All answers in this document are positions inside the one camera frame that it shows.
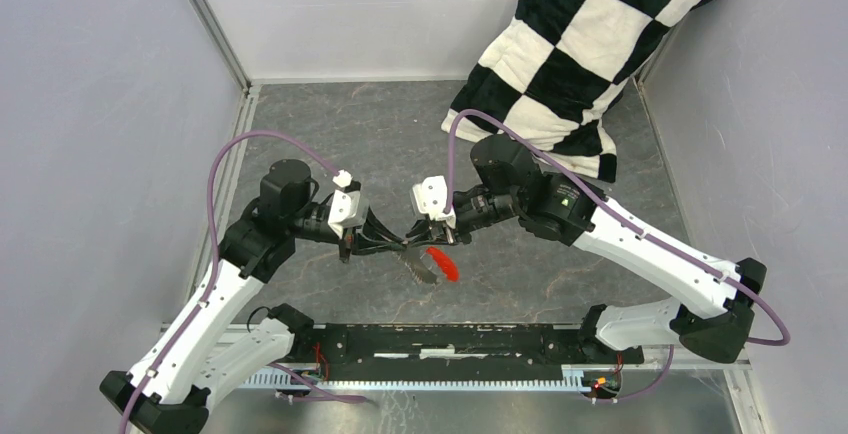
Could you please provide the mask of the red key tag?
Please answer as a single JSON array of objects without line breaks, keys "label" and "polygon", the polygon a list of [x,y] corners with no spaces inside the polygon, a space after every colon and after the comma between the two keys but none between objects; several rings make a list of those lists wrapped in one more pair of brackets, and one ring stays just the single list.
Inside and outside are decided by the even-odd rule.
[{"label": "red key tag", "polygon": [[449,282],[459,281],[459,269],[445,252],[434,246],[430,246],[426,249],[426,253],[432,258]]}]

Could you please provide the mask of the metal key holder plate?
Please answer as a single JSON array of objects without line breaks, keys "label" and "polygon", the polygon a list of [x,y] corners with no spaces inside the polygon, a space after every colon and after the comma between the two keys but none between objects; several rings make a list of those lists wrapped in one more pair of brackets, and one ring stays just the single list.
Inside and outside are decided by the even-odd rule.
[{"label": "metal key holder plate", "polygon": [[436,285],[437,275],[423,261],[423,252],[419,248],[406,248],[397,253],[397,257],[420,284]]}]

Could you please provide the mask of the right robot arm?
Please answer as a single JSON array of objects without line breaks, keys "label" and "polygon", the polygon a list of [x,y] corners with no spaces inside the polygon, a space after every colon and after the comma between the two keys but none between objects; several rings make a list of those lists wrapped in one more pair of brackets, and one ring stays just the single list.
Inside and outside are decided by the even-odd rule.
[{"label": "right robot arm", "polygon": [[470,153],[480,183],[451,191],[442,176],[411,189],[420,219],[410,231],[422,245],[468,243],[473,231],[515,218],[537,238],[589,252],[637,274],[668,299],[629,307],[590,308],[577,336],[580,354],[602,362],[614,352],[679,344],[709,361],[730,364],[748,341],[767,269],[704,254],[654,229],[599,188],[545,172],[529,149],[505,134]]}]

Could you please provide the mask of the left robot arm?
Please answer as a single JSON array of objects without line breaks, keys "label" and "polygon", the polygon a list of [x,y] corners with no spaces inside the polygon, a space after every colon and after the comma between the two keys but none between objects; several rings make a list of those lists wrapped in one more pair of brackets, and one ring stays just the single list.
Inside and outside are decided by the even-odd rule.
[{"label": "left robot arm", "polygon": [[279,358],[306,359],[314,335],[300,312],[272,309],[242,340],[212,350],[230,322],[268,284],[305,239],[361,255],[359,230],[370,212],[360,184],[345,170],[331,173],[335,189],[315,201],[317,182],[299,160],[278,161],[259,194],[225,231],[200,285],[156,344],[127,371],[110,371],[100,393],[120,413],[119,429],[199,433],[217,404],[251,375]]}]

